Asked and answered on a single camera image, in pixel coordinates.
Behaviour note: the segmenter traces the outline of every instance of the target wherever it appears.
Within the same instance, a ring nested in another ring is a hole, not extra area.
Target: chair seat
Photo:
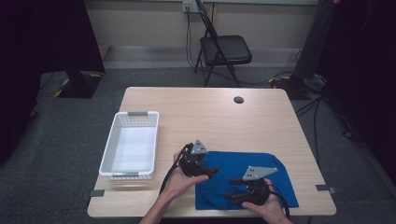
[[[252,56],[245,39],[240,35],[220,35],[217,38],[219,46],[223,51],[228,62],[231,64],[250,63]],[[211,37],[202,37],[201,47],[205,57],[205,64],[212,65],[226,65],[226,62],[219,56],[214,62],[217,48]]]

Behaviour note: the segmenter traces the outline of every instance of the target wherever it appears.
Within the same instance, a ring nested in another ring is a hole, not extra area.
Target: black chair
[[[205,78],[205,87],[209,82],[215,66],[227,66],[233,80],[238,87],[241,87],[238,79],[235,76],[234,65],[246,64],[251,62],[251,52],[248,48],[245,39],[240,35],[218,35],[212,25],[207,12],[204,8],[202,0],[195,0],[201,18],[205,24],[205,36],[200,39],[201,50],[198,55],[197,64],[195,65],[194,72],[198,69],[198,63],[202,66],[201,56],[204,54],[205,65],[210,67],[209,74]]]

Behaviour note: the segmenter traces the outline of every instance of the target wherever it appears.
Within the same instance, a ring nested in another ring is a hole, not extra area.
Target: black object
[[[215,66],[227,66],[230,71],[236,86],[241,87],[235,75],[235,64],[250,63],[252,55],[245,39],[240,35],[218,35],[213,27],[207,12],[205,10],[202,0],[196,0],[198,11],[206,27],[205,36],[200,39],[201,50],[198,55],[198,60],[195,65],[194,72],[198,69],[198,64],[201,64],[203,73],[201,56],[204,55],[205,65],[210,67],[209,74],[205,78],[205,87],[209,82]]]
[[[168,173],[163,179],[160,194],[163,192],[169,176],[178,167],[178,164],[186,176],[207,175],[209,178],[211,178],[219,170],[219,168],[207,168],[200,165],[199,162],[204,158],[206,153],[207,149],[199,140],[196,140],[195,144],[189,143],[184,146],[183,149],[180,150],[180,153],[178,154],[172,167],[169,169]]]
[[[92,98],[99,82],[100,75],[83,75],[81,72],[67,72],[67,79],[55,93],[60,98]]]
[[[270,84],[273,88],[284,90],[291,100],[309,100],[305,79],[313,79],[317,72],[320,54],[323,51],[328,32],[332,25],[332,17],[337,5],[329,0],[319,0],[317,10],[308,35],[301,50],[298,62],[290,77],[274,79]]]
[[[341,1],[318,71],[396,185],[396,2]]]
[[[192,153],[194,147],[200,148],[201,143],[196,142],[187,144],[185,146],[186,151],[183,152],[178,162],[181,170],[186,176],[193,175],[207,175],[211,178],[215,173],[218,172],[219,168],[207,168],[200,164],[200,161],[204,158],[205,153]]]
[[[248,192],[240,194],[224,193],[224,198],[228,200],[234,200],[239,206],[243,202],[254,203],[257,205],[263,205],[267,202],[270,196],[270,189],[264,178],[258,180],[242,180],[242,179],[231,179],[230,182],[234,185],[246,185]]]
[[[69,77],[75,80],[80,71],[104,74],[105,68],[83,0],[2,1],[0,31],[3,162],[29,123],[42,74],[75,71]]]

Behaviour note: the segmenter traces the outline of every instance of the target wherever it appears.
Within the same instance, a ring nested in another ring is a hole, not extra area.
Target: baseboard
[[[243,66],[250,67],[293,67],[297,63],[298,49],[251,49],[253,60]],[[196,63],[198,48],[191,54],[185,49],[170,47],[111,46],[103,63],[106,69],[190,67]]]
[[[106,57],[108,48],[110,48],[110,46],[99,46],[99,52],[102,60]]]

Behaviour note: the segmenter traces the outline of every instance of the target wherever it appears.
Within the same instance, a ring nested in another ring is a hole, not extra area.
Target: black cable
[[[40,87],[40,90],[43,89],[47,84],[49,84],[50,80],[53,78],[53,74],[55,72],[52,72],[52,74],[50,75],[49,79]]]
[[[278,198],[282,201],[283,207],[285,208],[285,215],[286,215],[286,218],[287,218],[288,220],[290,220],[289,205],[288,205],[288,202],[286,201],[285,197],[283,197],[281,194],[278,194],[278,193],[273,192],[273,191],[271,191],[271,190],[269,191],[269,193],[270,193],[270,194],[274,194],[276,197],[278,197]]]
[[[211,11],[211,14],[212,15],[210,15],[210,22],[213,22],[213,20],[214,20],[214,16],[215,16],[215,3],[214,2],[212,2],[212,11]]]
[[[317,99],[312,100],[310,103],[308,103],[307,105],[301,107],[300,109],[295,111],[295,114],[297,116],[301,116],[305,113],[307,113],[309,110],[315,108],[315,106],[318,104],[318,102],[320,102],[320,100],[322,100],[325,97],[325,94],[320,95]]]
[[[174,172],[174,170],[176,170],[177,163],[178,163],[178,161],[180,161],[180,158],[186,152],[186,149],[188,149],[188,147],[184,146],[183,149],[181,149],[181,151],[178,153],[176,160],[174,161],[174,163],[172,164],[172,166],[169,169],[168,173],[166,174],[165,178],[163,179],[163,183],[161,184],[161,188],[160,188],[160,193],[159,194],[161,194],[163,192],[163,190],[165,189],[166,182],[168,181],[169,176]]]
[[[187,62],[189,63],[189,65],[194,68],[195,64],[191,57],[191,23],[190,23],[190,8],[189,7],[186,7],[186,15],[187,15],[186,57],[187,57]]]
[[[269,77],[269,78],[267,78],[267,79],[265,79],[265,80],[263,80],[263,81],[258,81],[258,82],[247,82],[247,81],[243,81],[243,80],[241,80],[241,79],[238,79],[238,82],[241,83],[241,84],[251,85],[251,86],[269,85],[269,84],[270,84],[270,80],[272,80],[272,78],[274,78],[274,77],[279,77],[279,76],[282,76],[282,75],[285,75],[285,74],[291,74],[291,73],[292,73],[292,72],[289,72],[289,71],[281,71],[281,72],[276,73],[275,76]],[[213,75],[216,75],[216,76],[218,76],[218,77],[222,77],[222,78],[224,78],[224,79],[226,79],[226,80],[229,80],[229,81],[234,82],[233,78],[228,77],[228,76],[226,76],[226,75],[224,75],[224,74],[221,74],[221,73],[218,73],[218,72],[212,72],[212,74],[213,74]]]
[[[323,92],[322,95],[321,95],[321,99],[323,99],[325,96],[326,96],[326,93]],[[340,114],[337,114],[337,113],[335,113],[335,112],[333,112],[333,111],[327,109],[326,107],[324,107],[324,106],[322,106],[322,105],[321,105],[321,107],[322,107],[323,109],[325,109],[326,111],[328,111],[328,112],[334,114],[334,115],[337,116],[338,118],[342,119],[342,120],[344,121],[344,123],[346,124],[346,126],[348,127],[348,129],[350,130],[350,132],[353,134],[353,137],[357,137],[358,139],[361,137],[361,135],[360,135],[359,133],[356,133],[356,132],[353,130],[353,128],[351,127],[350,123],[348,122],[348,120],[347,120],[346,118],[344,118],[344,117],[341,116]]]
[[[298,55],[301,54],[302,51],[303,51],[302,49],[299,49],[298,52],[294,55],[294,58],[295,58],[296,60],[299,60],[299,59],[300,59],[300,57],[298,57]]]
[[[317,113],[319,108],[320,100],[318,101],[317,107],[314,113],[314,140],[315,140],[315,151],[317,153],[317,164],[320,170],[319,150],[318,150],[318,132],[317,132]]]

